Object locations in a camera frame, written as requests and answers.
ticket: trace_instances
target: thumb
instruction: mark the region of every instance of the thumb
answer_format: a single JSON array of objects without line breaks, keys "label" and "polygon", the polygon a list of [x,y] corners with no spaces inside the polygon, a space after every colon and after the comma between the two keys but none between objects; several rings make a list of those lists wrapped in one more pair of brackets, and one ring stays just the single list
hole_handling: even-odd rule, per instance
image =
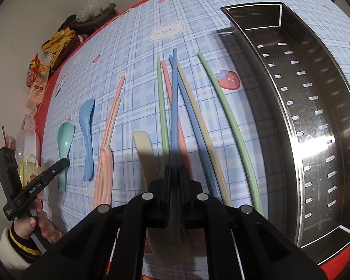
[{"label": "thumb", "polygon": [[36,220],[34,217],[17,219],[14,221],[14,231],[18,236],[24,239],[28,239],[29,235],[34,231],[36,226]]}]

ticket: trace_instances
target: teal spoon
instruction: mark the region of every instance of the teal spoon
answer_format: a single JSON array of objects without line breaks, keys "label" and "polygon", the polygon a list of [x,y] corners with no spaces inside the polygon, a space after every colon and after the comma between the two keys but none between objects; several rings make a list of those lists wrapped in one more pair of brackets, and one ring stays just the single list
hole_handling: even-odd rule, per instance
[{"label": "teal spoon", "polygon": [[[64,122],[60,125],[57,133],[57,147],[60,159],[67,158],[71,142],[74,138],[74,126],[70,122]],[[59,191],[66,191],[66,169],[59,174]]]}]

